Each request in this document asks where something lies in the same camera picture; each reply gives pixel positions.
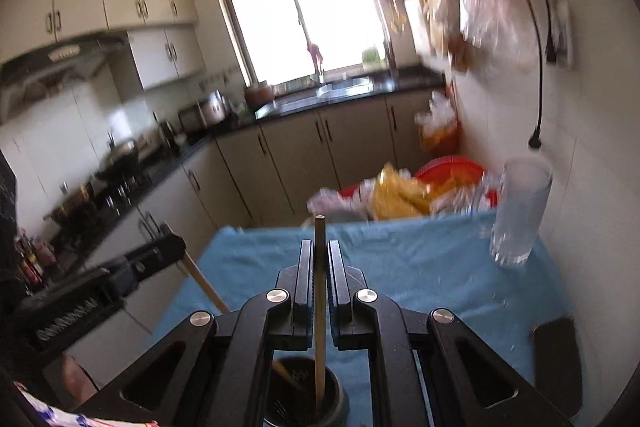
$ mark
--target blue tablecloth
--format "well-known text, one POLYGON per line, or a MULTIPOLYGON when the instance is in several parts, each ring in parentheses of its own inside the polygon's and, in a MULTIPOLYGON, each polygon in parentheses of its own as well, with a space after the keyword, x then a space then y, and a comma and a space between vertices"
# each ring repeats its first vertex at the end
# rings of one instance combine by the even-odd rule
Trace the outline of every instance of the blue tablecloth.
MULTIPOLYGON (((404 308, 445 307, 533 382, 530 333, 569 313, 562 284, 545 247, 536 242, 522 267, 504 269, 489 256, 494 213, 352 223, 327 227, 345 261, 363 270, 367 285, 404 308)), ((231 309, 273 288, 278 271, 297 264, 300 242, 313 229, 222 229, 198 265, 231 309)), ((218 311, 188 279, 154 331, 155 342, 194 310, 218 311)), ((327 349, 327 364, 350 399, 349 425, 371 425, 369 366, 365 352, 327 349)))

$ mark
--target white wall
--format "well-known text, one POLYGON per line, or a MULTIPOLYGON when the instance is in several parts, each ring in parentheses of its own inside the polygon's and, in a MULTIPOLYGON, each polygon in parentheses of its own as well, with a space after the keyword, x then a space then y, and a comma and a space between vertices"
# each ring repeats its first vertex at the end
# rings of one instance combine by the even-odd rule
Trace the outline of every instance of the white wall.
POLYGON ((108 66, 96 78, 35 103, 0 126, 0 150, 17 177, 17 221, 30 235, 57 230, 42 216, 60 204, 60 185, 87 181, 107 152, 108 136, 137 136, 159 118, 176 119, 177 109, 201 96, 197 80, 174 82, 120 102, 108 66))
MULTIPOLYGON (((545 69, 540 153, 555 178, 541 236, 580 334, 586 395, 578 423, 594 425, 640 359, 640 12, 632 0, 568 1, 576 67, 545 69)), ((546 21, 542 0, 536 6, 546 21)), ((456 85, 466 153, 495 171, 529 153, 536 71, 468 74, 456 85)))

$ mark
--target cabinet handle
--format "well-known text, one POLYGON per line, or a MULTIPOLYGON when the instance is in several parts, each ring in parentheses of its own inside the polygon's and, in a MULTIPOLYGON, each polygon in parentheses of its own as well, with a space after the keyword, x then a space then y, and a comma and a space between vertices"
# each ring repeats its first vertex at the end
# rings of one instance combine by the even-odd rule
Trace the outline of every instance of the cabinet handle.
POLYGON ((198 179, 191 169, 189 169, 189 177, 193 180, 193 183, 191 184, 193 188, 195 188, 196 192, 200 192, 200 184, 198 183, 198 179))
POLYGON ((140 230, 140 233, 142 235, 145 235, 145 232, 148 233, 149 235, 149 241, 153 241, 154 240, 154 234, 151 231, 151 229, 149 228, 148 223, 141 217, 139 222, 138 222, 138 230, 140 230))
POLYGON ((318 120, 316 120, 316 131, 318 131, 318 138, 320 139, 320 143, 324 143, 324 140, 322 139, 322 131, 320 131, 320 124, 318 123, 318 120))
POLYGON ((329 121, 328 120, 324 120, 324 127, 326 128, 326 133, 329 136, 329 141, 330 142, 334 141, 334 139, 331 136, 331 129, 329 129, 329 121))
POLYGON ((153 224, 154 227, 156 227, 156 230, 158 230, 158 235, 156 237, 162 237, 162 230, 160 229, 160 227, 158 227, 158 223, 156 223, 156 220, 154 219, 154 216, 151 215, 151 212, 147 212, 145 214, 145 220, 150 220, 153 224))
POLYGON ((391 106, 391 120, 394 123, 394 131, 398 130, 398 124, 396 123, 396 110, 394 109, 394 106, 391 106))
POLYGON ((262 154, 267 156, 267 149, 264 148, 264 144, 262 143, 262 136, 258 134, 258 143, 260 144, 260 149, 262 149, 262 154))

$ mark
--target glass cup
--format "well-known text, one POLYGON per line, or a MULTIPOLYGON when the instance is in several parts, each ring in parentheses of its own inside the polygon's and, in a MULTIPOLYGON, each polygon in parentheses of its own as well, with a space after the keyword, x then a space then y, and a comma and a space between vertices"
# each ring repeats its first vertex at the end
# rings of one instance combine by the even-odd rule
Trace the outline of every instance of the glass cup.
POLYGON ((526 263, 545 213, 553 172, 535 158, 515 158, 504 164, 499 178, 482 176, 474 207, 488 190, 497 189, 500 203, 491 234, 490 251, 501 266, 526 263))

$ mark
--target black countertop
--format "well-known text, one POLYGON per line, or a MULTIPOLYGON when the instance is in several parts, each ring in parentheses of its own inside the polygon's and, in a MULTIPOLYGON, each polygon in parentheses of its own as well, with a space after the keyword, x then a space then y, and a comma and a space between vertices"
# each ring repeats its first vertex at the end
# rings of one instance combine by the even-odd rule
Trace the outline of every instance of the black countertop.
POLYGON ((278 120, 285 118, 286 116, 301 114, 310 110, 317 110, 319 107, 326 107, 328 105, 336 105, 339 103, 349 103, 355 100, 362 100, 364 98, 371 98, 374 96, 381 96, 385 94, 392 94, 395 92, 409 92, 416 89, 442 89, 445 86, 445 77, 443 73, 430 70, 423 66, 412 66, 411 68, 404 68, 399 71, 398 78, 392 79, 388 71, 372 73, 368 76, 373 81, 373 86, 363 92, 357 92, 356 94, 350 94, 348 96, 339 96, 332 99, 322 99, 315 97, 312 103, 305 103, 303 107, 284 107, 282 109, 282 102, 276 100, 261 109, 259 109, 255 115, 252 113, 238 116, 237 118, 230 119, 218 126, 210 129, 200 139, 191 144, 184 144, 180 147, 178 155, 168 155, 167 153, 160 153, 146 159, 142 163, 142 168, 149 175, 150 183, 143 190, 139 190, 134 197, 130 198, 131 206, 124 208, 120 211, 119 216, 110 216, 103 219, 100 225, 92 230, 90 238, 82 241, 81 244, 76 245, 74 251, 63 251, 61 244, 60 234, 53 238, 52 245, 56 249, 61 266, 66 273, 72 273, 82 266, 82 263, 91 256, 91 254, 100 246, 108 235, 119 225, 119 223, 129 215, 129 213, 137 208, 137 205, 142 203, 143 200, 162 182, 167 179, 177 168, 185 163, 189 158, 198 153, 207 143, 215 140, 217 137, 231 134, 238 130, 250 128, 255 125, 260 125, 271 120, 278 120))

